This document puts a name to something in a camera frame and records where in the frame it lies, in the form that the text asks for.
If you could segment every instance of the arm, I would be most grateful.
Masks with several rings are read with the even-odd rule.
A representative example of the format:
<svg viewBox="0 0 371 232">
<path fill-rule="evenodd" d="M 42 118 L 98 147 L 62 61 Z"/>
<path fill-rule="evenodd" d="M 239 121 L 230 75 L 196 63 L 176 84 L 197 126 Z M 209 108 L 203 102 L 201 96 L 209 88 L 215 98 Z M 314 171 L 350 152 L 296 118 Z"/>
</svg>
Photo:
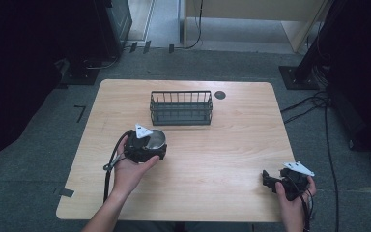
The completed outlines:
<svg viewBox="0 0 371 232">
<path fill-rule="evenodd" d="M 119 148 L 118 154 L 122 154 L 124 144 L 126 144 L 127 137 L 125 137 Z M 95 213 L 89 223 L 82 231 L 113 231 L 123 205 L 128 196 L 140 183 L 143 175 L 152 168 L 159 160 L 159 156 L 154 156 L 143 164 L 134 163 L 129 159 L 119 161 L 114 167 L 114 184 L 109 197 L 104 204 Z"/>
<path fill-rule="evenodd" d="M 316 186 L 313 179 L 308 176 L 309 191 L 314 196 L 316 194 Z M 302 208 L 302 201 L 297 197 L 293 201 L 288 201 L 285 196 L 285 189 L 281 183 L 277 182 L 276 193 L 278 195 L 279 207 L 281 209 L 282 223 L 287 232 L 302 232 L 304 227 L 304 211 Z M 309 201 L 308 192 L 302 195 L 306 203 Z"/>
</svg>

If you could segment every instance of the wire basket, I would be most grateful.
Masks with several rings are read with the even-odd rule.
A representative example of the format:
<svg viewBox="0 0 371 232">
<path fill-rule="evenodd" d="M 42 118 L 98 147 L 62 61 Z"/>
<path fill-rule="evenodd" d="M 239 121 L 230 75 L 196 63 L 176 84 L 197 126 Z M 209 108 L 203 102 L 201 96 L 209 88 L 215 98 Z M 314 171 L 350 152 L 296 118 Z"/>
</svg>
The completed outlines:
<svg viewBox="0 0 371 232">
<path fill-rule="evenodd" d="M 152 91 L 154 126 L 209 125 L 213 117 L 211 91 Z"/>
</svg>

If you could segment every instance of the tabletop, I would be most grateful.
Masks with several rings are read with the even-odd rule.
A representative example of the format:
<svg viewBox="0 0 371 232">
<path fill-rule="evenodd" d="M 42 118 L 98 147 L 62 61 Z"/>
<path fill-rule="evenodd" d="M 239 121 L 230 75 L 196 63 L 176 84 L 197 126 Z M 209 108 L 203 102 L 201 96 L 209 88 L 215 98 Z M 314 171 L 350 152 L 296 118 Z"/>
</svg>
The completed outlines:
<svg viewBox="0 0 371 232">
<path fill-rule="evenodd" d="M 153 126 L 152 91 L 210 90 L 207 126 Z M 222 91 L 226 97 L 217 99 Z M 149 170 L 119 219 L 280 221 L 276 194 L 262 185 L 294 161 L 272 86 L 265 82 L 104 80 L 100 85 L 57 217 L 89 219 L 102 204 L 103 166 L 126 131 L 138 123 L 166 135 L 167 153 Z"/>
</svg>

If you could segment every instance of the gray carpet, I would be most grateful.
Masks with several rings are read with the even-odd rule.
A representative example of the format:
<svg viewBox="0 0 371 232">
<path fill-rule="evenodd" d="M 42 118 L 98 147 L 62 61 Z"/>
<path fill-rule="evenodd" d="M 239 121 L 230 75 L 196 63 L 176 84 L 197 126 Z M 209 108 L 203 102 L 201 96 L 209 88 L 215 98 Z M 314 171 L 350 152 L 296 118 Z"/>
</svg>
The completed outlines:
<svg viewBox="0 0 371 232">
<path fill-rule="evenodd" d="M 0 231 L 79 231 L 86 221 L 60 220 L 56 208 L 100 82 L 106 78 L 267 81 L 280 108 L 312 96 L 315 91 L 288 91 L 278 66 L 300 63 L 300 55 L 152 49 L 125 51 L 120 62 L 100 71 L 94 86 L 56 89 L 23 135 L 0 153 Z M 81 108 L 87 106 L 77 123 Z M 284 119 L 311 105 L 284 113 Z M 296 160 L 316 173 L 318 193 L 312 231 L 334 231 L 335 194 L 325 137 L 324 109 L 287 124 Z M 328 110 L 333 166 L 339 186 L 339 231 L 371 231 L 371 153 L 348 149 L 335 110 Z M 280 223 L 254 223 L 255 231 L 282 231 Z"/>
</svg>

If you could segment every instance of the round black hole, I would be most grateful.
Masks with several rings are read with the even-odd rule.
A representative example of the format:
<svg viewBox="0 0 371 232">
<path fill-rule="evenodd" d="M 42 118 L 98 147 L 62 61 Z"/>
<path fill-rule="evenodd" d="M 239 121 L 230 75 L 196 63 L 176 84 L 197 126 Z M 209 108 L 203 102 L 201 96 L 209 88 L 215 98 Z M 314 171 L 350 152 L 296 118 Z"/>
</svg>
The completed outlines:
<svg viewBox="0 0 371 232">
<path fill-rule="evenodd" d="M 222 91 L 216 91 L 214 96 L 219 100 L 225 99 L 225 93 Z"/>
</svg>

